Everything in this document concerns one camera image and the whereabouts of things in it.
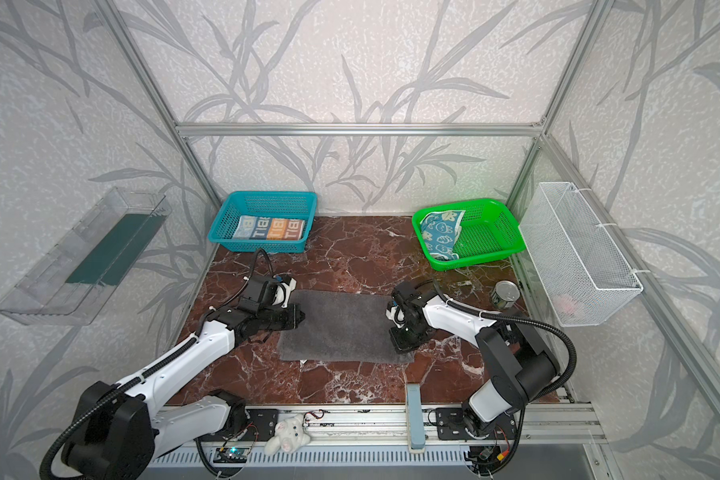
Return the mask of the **printed rabbit towel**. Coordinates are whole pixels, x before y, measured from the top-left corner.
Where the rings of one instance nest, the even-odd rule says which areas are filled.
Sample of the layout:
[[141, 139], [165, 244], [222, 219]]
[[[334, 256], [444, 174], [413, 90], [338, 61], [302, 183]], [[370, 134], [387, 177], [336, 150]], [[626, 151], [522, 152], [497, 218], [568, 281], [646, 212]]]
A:
[[233, 233], [233, 238], [258, 241], [298, 241], [303, 236], [304, 228], [305, 221], [302, 219], [242, 215]]

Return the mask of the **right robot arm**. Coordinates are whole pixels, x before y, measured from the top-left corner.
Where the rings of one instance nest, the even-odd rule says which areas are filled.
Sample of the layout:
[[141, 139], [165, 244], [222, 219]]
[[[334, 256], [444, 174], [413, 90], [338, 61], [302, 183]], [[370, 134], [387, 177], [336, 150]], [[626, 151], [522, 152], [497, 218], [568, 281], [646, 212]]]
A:
[[465, 304], [433, 280], [398, 284], [386, 316], [398, 353], [417, 350], [438, 330], [479, 350], [489, 378], [462, 403], [456, 421], [469, 438], [487, 438], [503, 419], [564, 385], [577, 366], [576, 347], [561, 329]]

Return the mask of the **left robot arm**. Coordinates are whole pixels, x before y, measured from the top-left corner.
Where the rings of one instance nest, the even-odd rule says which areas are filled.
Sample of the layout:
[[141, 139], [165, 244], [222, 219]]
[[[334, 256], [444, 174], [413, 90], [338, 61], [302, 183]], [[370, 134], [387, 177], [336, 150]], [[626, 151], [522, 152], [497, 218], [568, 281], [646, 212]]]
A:
[[40, 477], [55, 478], [52, 465], [59, 458], [78, 479], [136, 479], [154, 459], [189, 441], [246, 434], [252, 422], [244, 399], [223, 390], [163, 408], [190, 380], [251, 337], [297, 328], [305, 314], [291, 300], [296, 285], [289, 274], [249, 272], [238, 292], [211, 308], [198, 329], [167, 353], [116, 383], [91, 385], [72, 423], [43, 457]]

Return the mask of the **grey towel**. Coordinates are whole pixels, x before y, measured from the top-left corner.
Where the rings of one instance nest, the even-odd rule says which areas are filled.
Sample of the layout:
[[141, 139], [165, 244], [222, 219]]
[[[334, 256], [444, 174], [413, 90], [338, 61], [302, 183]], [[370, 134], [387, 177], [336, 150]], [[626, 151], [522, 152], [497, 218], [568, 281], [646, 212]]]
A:
[[281, 333], [278, 352], [282, 361], [408, 364], [414, 360], [412, 353], [400, 354], [393, 346], [387, 297], [298, 290], [293, 301], [305, 313], [305, 320], [296, 329]]

